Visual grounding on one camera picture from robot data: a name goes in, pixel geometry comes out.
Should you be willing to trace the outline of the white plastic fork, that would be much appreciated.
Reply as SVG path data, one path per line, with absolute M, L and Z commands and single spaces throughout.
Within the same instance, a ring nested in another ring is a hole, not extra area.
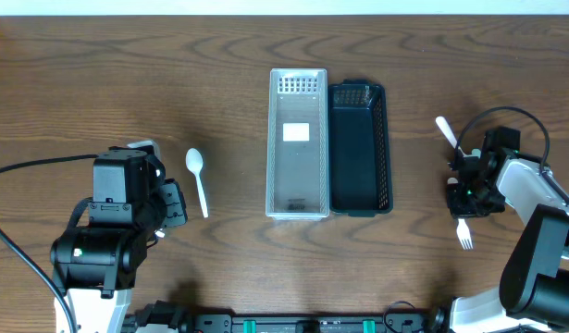
M 464 250 L 470 251 L 474 249 L 470 229 L 463 218 L 457 219 L 456 235 Z

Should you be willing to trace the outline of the white plastic spoon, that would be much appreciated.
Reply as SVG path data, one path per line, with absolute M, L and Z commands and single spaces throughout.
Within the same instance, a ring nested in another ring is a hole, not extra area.
M 438 116 L 435 118 L 436 124 L 439 128 L 439 130 L 442 132 L 442 134 L 445 136 L 445 138 L 447 139 L 447 141 L 449 142 L 449 144 L 455 148 L 456 144 L 457 144 L 457 138 L 455 137 L 450 124 L 448 123 L 448 121 L 446 120 L 445 117 L 443 116 Z M 473 157 L 470 154 L 466 154 L 463 149 L 461 147 L 458 148 L 459 153 L 463 156 L 463 157 Z
M 204 186 L 201 179 L 201 172 L 204 166 L 204 160 L 202 158 L 202 155 L 197 149 L 191 148 L 186 153 L 185 161 L 186 161 L 186 167 L 190 172 L 192 172 L 196 180 L 196 187 L 198 191 L 198 197 L 203 217 L 208 218 L 209 217 L 208 206 L 205 198 Z

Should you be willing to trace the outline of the dark green plastic basket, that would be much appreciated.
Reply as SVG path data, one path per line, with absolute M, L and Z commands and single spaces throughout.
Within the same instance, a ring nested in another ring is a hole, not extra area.
M 393 208 L 385 89 L 369 80 L 328 86 L 330 209 L 373 217 Z

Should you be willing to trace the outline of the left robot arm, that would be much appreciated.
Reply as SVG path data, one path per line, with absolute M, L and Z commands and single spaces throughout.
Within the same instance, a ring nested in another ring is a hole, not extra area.
M 154 141 L 111 147 L 93 162 L 93 196 L 77 204 L 54 241 L 56 330 L 119 332 L 138 267 L 166 228 L 184 225 L 186 203 Z

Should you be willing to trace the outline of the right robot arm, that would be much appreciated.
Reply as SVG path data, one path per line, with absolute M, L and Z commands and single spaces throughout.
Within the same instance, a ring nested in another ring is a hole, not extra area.
M 465 220 L 507 206 L 525 228 L 498 287 L 452 301 L 448 332 L 569 331 L 569 203 L 537 156 L 522 154 L 520 133 L 486 132 L 480 155 L 458 156 L 458 176 L 447 182 L 451 216 Z

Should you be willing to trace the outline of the clear plastic basket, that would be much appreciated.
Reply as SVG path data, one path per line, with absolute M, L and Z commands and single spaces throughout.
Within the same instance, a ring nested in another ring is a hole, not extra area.
M 284 142 L 284 123 L 309 123 L 309 142 Z M 329 215 L 328 74 L 323 68 L 270 72 L 266 216 L 318 221 Z

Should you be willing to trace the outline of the white label in basket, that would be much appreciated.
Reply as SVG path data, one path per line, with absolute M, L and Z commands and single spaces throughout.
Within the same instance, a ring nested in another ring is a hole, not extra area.
M 309 123 L 284 123 L 282 126 L 282 139 L 284 142 L 309 142 Z

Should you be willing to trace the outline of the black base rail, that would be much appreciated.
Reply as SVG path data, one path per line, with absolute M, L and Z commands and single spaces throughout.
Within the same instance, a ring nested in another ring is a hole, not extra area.
M 438 309 L 428 312 L 407 304 L 381 314 L 234 314 L 190 311 L 170 302 L 146 305 L 124 319 L 121 333 L 441 333 L 449 319 Z

